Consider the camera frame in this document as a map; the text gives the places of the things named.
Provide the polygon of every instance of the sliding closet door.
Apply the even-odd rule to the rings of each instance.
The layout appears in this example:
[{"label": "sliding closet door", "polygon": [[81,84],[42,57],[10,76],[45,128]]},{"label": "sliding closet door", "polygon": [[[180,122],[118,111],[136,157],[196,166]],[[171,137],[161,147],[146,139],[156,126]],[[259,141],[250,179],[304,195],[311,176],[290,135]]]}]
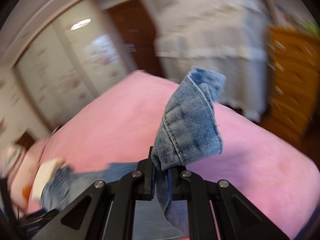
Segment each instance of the sliding closet door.
[{"label": "sliding closet door", "polygon": [[66,123],[70,117],[50,93],[47,83],[41,78],[41,71],[36,67],[30,51],[26,51],[17,65],[24,85],[38,107],[44,119],[51,127]]},{"label": "sliding closet door", "polygon": [[[79,21],[90,19],[71,30]],[[34,39],[17,63],[27,93],[52,126],[63,125],[128,71],[92,1],[73,6]]]},{"label": "sliding closet door", "polygon": [[[91,0],[85,0],[70,8],[53,23],[65,48],[71,48],[69,56],[74,66],[83,74],[84,80],[91,81],[99,94],[128,74],[102,17],[95,4]],[[85,19],[91,20],[88,25],[71,30],[73,24]]]}]

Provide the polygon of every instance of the pink bedspread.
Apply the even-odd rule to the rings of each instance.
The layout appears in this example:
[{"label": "pink bedspread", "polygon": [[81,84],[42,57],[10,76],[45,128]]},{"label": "pink bedspread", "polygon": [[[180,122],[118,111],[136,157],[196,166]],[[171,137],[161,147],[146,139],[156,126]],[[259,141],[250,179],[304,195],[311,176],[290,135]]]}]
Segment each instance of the pink bedspread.
[{"label": "pink bedspread", "polygon": [[[48,142],[42,162],[63,157],[76,172],[148,157],[165,105],[177,84],[135,71],[86,106]],[[214,104],[223,152],[189,165],[204,179],[227,179],[293,239],[320,196],[315,164],[233,110]],[[29,211],[39,208],[29,203]]]}]

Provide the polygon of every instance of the denim fabric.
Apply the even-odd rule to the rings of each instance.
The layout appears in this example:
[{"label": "denim fabric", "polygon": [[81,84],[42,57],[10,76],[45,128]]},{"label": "denim fabric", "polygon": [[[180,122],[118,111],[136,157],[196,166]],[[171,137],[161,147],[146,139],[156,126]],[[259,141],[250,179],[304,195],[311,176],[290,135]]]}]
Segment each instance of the denim fabric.
[{"label": "denim fabric", "polygon": [[172,202],[168,168],[220,154],[222,140],[212,102],[223,92],[225,76],[195,67],[170,98],[152,149],[156,167],[156,190],[162,211],[175,227],[188,233],[185,201]]},{"label": "denim fabric", "polygon": [[[69,166],[58,169],[53,181],[46,184],[41,195],[42,208],[62,210],[96,180],[112,182],[136,170],[138,163],[112,163],[109,169],[89,173],[73,173]],[[178,239],[183,233],[173,227],[162,213],[156,198],[136,201],[133,240]]]}]

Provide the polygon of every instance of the metal screw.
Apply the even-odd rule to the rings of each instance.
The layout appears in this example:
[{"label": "metal screw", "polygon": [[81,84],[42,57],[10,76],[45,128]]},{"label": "metal screw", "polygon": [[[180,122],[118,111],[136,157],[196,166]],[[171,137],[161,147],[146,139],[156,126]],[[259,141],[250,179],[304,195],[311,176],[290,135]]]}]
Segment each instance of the metal screw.
[{"label": "metal screw", "polygon": [[229,186],[229,182],[227,182],[226,180],[220,180],[219,181],[219,186],[220,187],[228,187]]},{"label": "metal screw", "polygon": [[132,172],[132,176],[134,177],[134,178],[138,178],[138,177],[140,177],[142,175],[142,172],[141,171],[134,171],[134,172]]},{"label": "metal screw", "polygon": [[95,186],[96,188],[101,188],[101,187],[104,186],[104,182],[103,182],[102,180],[98,180],[98,181],[96,181],[96,182],[94,183],[94,186]]},{"label": "metal screw", "polygon": [[183,172],[181,172],[181,175],[183,177],[190,177],[191,176],[191,171],[183,171]]}]

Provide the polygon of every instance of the wooden door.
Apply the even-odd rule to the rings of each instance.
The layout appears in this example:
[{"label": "wooden door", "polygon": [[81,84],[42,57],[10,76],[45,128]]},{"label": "wooden door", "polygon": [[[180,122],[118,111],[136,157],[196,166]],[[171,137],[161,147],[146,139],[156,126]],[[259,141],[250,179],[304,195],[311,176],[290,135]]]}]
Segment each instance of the wooden door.
[{"label": "wooden door", "polygon": [[141,0],[130,0],[107,9],[118,28],[128,52],[139,69],[163,77],[153,41],[156,28]]}]

